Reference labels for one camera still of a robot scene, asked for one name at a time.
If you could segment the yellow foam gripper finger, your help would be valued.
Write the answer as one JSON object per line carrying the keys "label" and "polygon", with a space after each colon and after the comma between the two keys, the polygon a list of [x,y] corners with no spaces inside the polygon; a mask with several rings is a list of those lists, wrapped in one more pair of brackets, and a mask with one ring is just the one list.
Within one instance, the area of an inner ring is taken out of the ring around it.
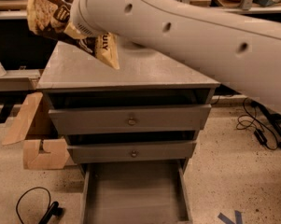
{"label": "yellow foam gripper finger", "polygon": [[71,21],[66,24],[65,29],[63,30],[63,37],[65,39],[75,40],[81,40],[86,38],[86,36],[82,34]]}

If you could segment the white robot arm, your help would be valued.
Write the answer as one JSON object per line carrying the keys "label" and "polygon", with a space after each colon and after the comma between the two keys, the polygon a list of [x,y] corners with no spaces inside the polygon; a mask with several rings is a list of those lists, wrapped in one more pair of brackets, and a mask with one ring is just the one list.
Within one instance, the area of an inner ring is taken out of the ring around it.
{"label": "white robot arm", "polygon": [[155,49],[281,114],[281,23],[175,0],[74,0],[84,35]]}

